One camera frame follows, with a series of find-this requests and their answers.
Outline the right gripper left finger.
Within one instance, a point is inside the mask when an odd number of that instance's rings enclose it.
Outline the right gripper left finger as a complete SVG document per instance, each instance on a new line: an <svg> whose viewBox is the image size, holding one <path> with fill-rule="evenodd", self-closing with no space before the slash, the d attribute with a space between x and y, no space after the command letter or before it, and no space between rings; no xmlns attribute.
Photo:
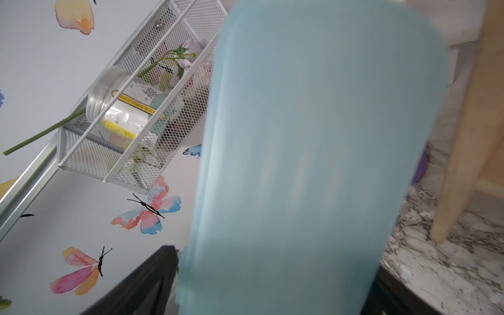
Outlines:
<svg viewBox="0 0 504 315"><path fill-rule="evenodd" d="M164 314L178 274L179 253L164 245L84 314Z"/></svg>

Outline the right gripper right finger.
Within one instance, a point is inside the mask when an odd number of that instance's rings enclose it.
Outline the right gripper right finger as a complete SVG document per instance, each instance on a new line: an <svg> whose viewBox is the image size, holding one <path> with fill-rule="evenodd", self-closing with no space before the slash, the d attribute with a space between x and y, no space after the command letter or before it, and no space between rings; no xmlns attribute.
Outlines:
<svg viewBox="0 0 504 315"><path fill-rule="evenodd" d="M362 315L440 315L383 266L380 266Z"/></svg>

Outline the teal pencil case top shelf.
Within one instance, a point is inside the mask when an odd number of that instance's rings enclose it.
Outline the teal pencil case top shelf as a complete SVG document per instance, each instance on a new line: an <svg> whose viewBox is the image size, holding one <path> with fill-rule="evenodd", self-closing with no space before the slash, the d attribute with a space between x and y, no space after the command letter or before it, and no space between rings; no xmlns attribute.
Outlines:
<svg viewBox="0 0 504 315"><path fill-rule="evenodd" d="M215 50L181 314L359 314L449 81L396 1L239 1Z"/></svg>

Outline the wooden two-tier shelf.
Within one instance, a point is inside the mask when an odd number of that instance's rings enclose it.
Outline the wooden two-tier shelf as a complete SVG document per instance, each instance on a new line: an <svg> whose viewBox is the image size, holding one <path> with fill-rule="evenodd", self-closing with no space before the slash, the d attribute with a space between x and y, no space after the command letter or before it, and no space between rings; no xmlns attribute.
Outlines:
<svg viewBox="0 0 504 315"><path fill-rule="evenodd" d="M503 2L488 1L479 49L430 231L443 243L474 191L503 198Z"/></svg>

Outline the purple toy trowel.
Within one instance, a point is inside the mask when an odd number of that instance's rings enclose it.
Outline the purple toy trowel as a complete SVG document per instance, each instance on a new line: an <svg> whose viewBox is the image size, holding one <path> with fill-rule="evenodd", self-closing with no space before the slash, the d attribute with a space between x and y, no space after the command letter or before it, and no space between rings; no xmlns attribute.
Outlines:
<svg viewBox="0 0 504 315"><path fill-rule="evenodd" d="M417 165L416 172L413 176L411 185L415 184L416 182L419 182L422 179L427 170L427 164L428 164L428 152L427 149L424 149L422 156L419 160L419 163Z"/></svg>

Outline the clear jar with colourful label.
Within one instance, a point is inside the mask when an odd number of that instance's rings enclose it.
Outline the clear jar with colourful label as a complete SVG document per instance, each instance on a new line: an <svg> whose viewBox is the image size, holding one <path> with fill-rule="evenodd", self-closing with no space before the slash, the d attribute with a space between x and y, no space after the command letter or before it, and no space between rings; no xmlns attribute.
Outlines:
<svg viewBox="0 0 504 315"><path fill-rule="evenodd" d="M123 68L112 66L98 78L88 95L88 122L94 122L130 76L131 73ZM98 131L101 137L114 146L127 149L166 98L166 93L151 84L138 78L133 79L99 122ZM182 98L176 97L147 132L141 145L152 149L160 144L165 126L177 120L184 107Z"/></svg>

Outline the artificial flower stem in basket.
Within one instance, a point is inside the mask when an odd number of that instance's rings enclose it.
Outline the artificial flower stem in basket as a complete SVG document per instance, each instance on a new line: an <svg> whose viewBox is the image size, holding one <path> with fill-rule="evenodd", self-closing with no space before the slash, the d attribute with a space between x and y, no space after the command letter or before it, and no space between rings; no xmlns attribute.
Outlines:
<svg viewBox="0 0 504 315"><path fill-rule="evenodd" d="M146 76L148 77L150 75L150 73L152 72L152 70L156 69L159 64L164 64L164 63L168 62L169 64L172 64L172 65L176 66L176 68L177 68L176 70L171 70L168 72L168 74L170 75L168 85L170 87L174 87L179 82L179 80L182 79L185 72L191 67L193 62L196 60L197 56L198 56L198 46L196 44L196 41L193 39L190 39L175 49L165 50L159 59L157 59L156 61L152 61L145 69L140 71L135 78L138 78L138 79L141 79L144 81L144 78ZM109 110L109 108L114 104L114 102L117 101L118 98L122 95L125 88L129 85L129 83L131 81L126 81L124 83L124 85L119 89L119 91L117 92L115 97L112 99L112 101L108 104L108 106L98 115L97 118L100 119L100 121L103 118L103 116L106 114L106 112ZM55 129L62 127L65 124L71 122L73 119L76 119L79 115L86 116L86 106L85 106L85 108L82 108L78 112L76 112L76 113L68 116L67 118L55 123L54 125L46 128L45 130L41 131L40 133L30 137L29 139L27 139L17 145L15 145L12 148L9 148L3 154L5 156L8 156L9 154L16 152L17 150L19 150L19 149L33 143L34 141L42 138L46 134L54 131Z"/></svg>

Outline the small white stool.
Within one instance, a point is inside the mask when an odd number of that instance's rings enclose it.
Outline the small white stool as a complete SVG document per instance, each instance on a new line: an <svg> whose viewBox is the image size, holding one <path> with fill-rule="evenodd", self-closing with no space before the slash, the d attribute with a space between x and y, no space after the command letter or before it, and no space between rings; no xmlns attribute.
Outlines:
<svg viewBox="0 0 504 315"><path fill-rule="evenodd" d="M442 33L450 52L450 83L456 80L460 47L479 38L487 2L483 0L407 0L403 4L427 17Z"/></svg>

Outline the white mesh wall basket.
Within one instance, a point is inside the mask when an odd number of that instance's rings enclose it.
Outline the white mesh wall basket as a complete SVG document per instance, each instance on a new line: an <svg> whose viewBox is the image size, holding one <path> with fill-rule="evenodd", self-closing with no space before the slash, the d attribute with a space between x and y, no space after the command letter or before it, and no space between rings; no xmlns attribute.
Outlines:
<svg viewBox="0 0 504 315"><path fill-rule="evenodd" d="M58 166L147 193L207 110L220 1L162 1L59 131Z"/></svg>

